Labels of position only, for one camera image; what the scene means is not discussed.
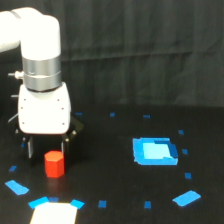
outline red block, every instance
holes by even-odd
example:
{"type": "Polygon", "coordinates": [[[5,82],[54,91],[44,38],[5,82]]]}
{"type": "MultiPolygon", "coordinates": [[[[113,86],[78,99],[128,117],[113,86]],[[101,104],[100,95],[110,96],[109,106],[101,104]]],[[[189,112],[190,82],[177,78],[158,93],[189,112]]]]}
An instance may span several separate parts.
{"type": "Polygon", "coordinates": [[[60,151],[50,151],[44,155],[47,177],[58,178],[65,173],[64,155],[60,151]]]}

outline black table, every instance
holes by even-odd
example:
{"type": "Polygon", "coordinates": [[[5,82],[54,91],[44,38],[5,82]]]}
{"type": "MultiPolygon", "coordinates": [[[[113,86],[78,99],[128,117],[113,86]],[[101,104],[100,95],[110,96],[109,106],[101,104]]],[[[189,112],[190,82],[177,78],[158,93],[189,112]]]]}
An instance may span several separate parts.
{"type": "Polygon", "coordinates": [[[85,202],[77,224],[97,223],[223,223],[224,109],[190,107],[79,106],[85,128],[71,145],[68,170],[59,179],[48,179],[44,154],[60,150],[57,136],[34,138],[34,164],[20,155],[20,145],[7,130],[7,113],[0,131],[0,221],[30,222],[28,202],[43,196],[85,202]],[[132,139],[168,137],[176,145],[177,166],[141,166],[134,162],[132,139]],[[189,154],[183,155],[182,149],[189,154]],[[9,168],[16,165],[15,172],[9,168]],[[184,173],[191,172],[192,180],[184,173]],[[17,196],[5,186],[16,180],[30,191],[17,196]],[[172,201],[189,191],[201,199],[181,208],[172,201]],[[98,208],[106,200],[106,209],[98,208]],[[144,209],[151,201],[152,208],[144,209]]]}

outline blue tape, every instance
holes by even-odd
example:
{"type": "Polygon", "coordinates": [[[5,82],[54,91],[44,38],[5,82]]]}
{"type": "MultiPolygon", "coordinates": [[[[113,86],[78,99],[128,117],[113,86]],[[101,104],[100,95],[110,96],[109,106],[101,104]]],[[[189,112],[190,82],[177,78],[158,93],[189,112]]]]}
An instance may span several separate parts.
{"type": "Polygon", "coordinates": [[[49,197],[48,200],[49,200],[49,202],[58,202],[59,201],[59,198],[49,197]]]}
{"type": "Polygon", "coordinates": [[[150,118],[150,115],[143,115],[144,118],[150,118]]]}
{"type": "Polygon", "coordinates": [[[5,183],[7,187],[9,187],[14,193],[17,195],[26,194],[29,189],[26,187],[23,187],[22,185],[18,184],[16,181],[11,180],[5,183]]]}
{"type": "Polygon", "coordinates": [[[184,131],[183,130],[179,130],[178,131],[180,135],[184,135],[184,131]]]}
{"type": "Polygon", "coordinates": [[[144,143],[155,143],[170,141],[169,138],[140,138],[133,139],[133,152],[134,152],[134,162],[140,165],[177,165],[177,158],[163,158],[163,159],[145,159],[143,144],[144,143]]]}
{"type": "Polygon", "coordinates": [[[191,202],[201,198],[201,195],[195,191],[188,191],[177,198],[174,198],[173,201],[176,202],[179,206],[183,207],[190,204],[191,202]]]}
{"type": "Polygon", "coordinates": [[[31,201],[29,202],[29,206],[34,209],[36,208],[38,205],[41,205],[41,204],[44,204],[46,202],[49,202],[48,198],[47,197],[43,197],[43,198],[39,198],[35,201],[31,201]]]}
{"type": "Polygon", "coordinates": [[[74,207],[80,209],[82,208],[82,206],[84,205],[84,202],[81,201],[77,201],[77,200],[72,200],[71,205],[73,205],[74,207]]]}
{"type": "Polygon", "coordinates": [[[82,112],[76,112],[75,115],[77,116],[82,115],[82,112]]]}
{"type": "Polygon", "coordinates": [[[151,202],[150,201],[145,201],[144,208],[150,209],[151,208],[151,202]]]}
{"type": "Polygon", "coordinates": [[[188,155],[188,151],[187,151],[187,149],[182,149],[182,153],[183,153],[184,155],[188,155]]]}
{"type": "Polygon", "coordinates": [[[192,177],[191,177],[191,173],[185,173],[185,178],[186,178],[186,179],[192,179],[192,177]]]}
{"type": "Polygon", "coordinates": [[[16,168],[17,168],[17,166],[12,166],[12,167],[9,169],[9,171],[10,171],[10,172],[13,172],[13,171],[15,171],[16,168]]]}
{"type": "Polygon", "coordinates": [[[98,207],[99,208],[106,208],[107,207],[107,201],[99,201],[99,204],[98,204],[98,207]]]}

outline black background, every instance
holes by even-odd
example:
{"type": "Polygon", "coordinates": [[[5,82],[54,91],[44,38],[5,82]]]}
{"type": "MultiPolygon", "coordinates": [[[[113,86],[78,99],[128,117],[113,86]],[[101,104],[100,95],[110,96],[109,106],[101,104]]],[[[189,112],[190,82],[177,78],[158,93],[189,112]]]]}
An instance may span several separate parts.
{"type": "MultiPolygon", "coordinates": [[[[74,106],[224,105],[222,0],[0,0],[20,7],[59,20],[74,106]]],[[[6,74],[21,69],[19,48],[0,55],[2,105],[6,74]]]]}
{"type": "Polygon", "coordinates": [[[19,83],[7,73],[22,70],[20,49],[0,54],[1,223],[29,223],[28,202],[43,196],[84,201],[78,224],[223,223],[224,110],[213,108],[224,105],[223,1],[0,0],[0,11],[20,7],[59,20],[63,80],[85,129],[64,177],[44,173],[44,153],[60,146],[55,136],[35,138],[30,167],[6,123],[17,111],[10,95],[18,94],[19,83]],[[137,137],[171,138],[178,166],[134,163],[137,137]],[[18,168],[9,173],[12,165],[18,168]],[[16,196],[4,185],[11,179],[30,192],[16,196]],[[202,198],[179,208],[172,199],[188,190],[202,198]],[[107,200],[106,209],[97,207],[99,200],[107,200]],[[144,209],[146,200],[151,210],[144,209]]]}

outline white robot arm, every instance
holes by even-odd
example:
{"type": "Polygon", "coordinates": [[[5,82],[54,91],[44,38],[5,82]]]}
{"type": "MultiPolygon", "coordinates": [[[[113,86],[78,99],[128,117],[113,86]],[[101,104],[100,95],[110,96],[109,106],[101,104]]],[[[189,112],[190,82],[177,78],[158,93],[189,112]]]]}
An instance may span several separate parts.
{"type": "Polygon", "coordinates": [[[0,52],[21,45],[23,79],[18,118],[27,134],[64,134],[70,124],[70,99],[61,81],[60,26],[33,8],[0,13],[0,52]]]}

